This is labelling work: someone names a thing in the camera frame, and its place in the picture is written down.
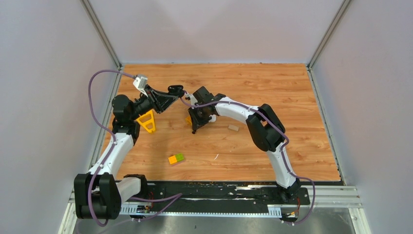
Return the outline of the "black oval case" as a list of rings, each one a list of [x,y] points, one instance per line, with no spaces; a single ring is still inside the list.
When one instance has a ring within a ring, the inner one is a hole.
[[[185,94],[183,85],[171,85],[171,86],[169,86],[168,87],[168,94],[181,98]]]

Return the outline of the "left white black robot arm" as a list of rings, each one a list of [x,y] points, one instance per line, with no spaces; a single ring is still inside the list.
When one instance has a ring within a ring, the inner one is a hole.
[[[96,164],[74,179],[77,218],[116,219],[122,204],[131,197],[137,201],[148,198],[149,188],[143,175],[128,175],[120,182],[115,181],[115,176],[139,137],[138,118],[151,110],[158,114],[164,112],[184,94],[182,85],[171,85],[167,92],[146,85],[138,99],[131,100],[126,95],[112,99],[114,119],[108,131],[111,140]]]

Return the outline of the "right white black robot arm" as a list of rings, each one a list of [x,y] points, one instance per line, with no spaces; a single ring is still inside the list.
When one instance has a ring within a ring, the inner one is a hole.
[[[188,112],[192,132],[223,116],[247,126],[253,143],[265,152],[276,175],[278,197],[283,203],[291,203],[298,196],[300,179],[295,175],[286,153],[289,139],[285,127],[268,104],[261,106],[237,102],[223,94],[213,95],[204,86],[193,94],[185,93],[189,100]]]

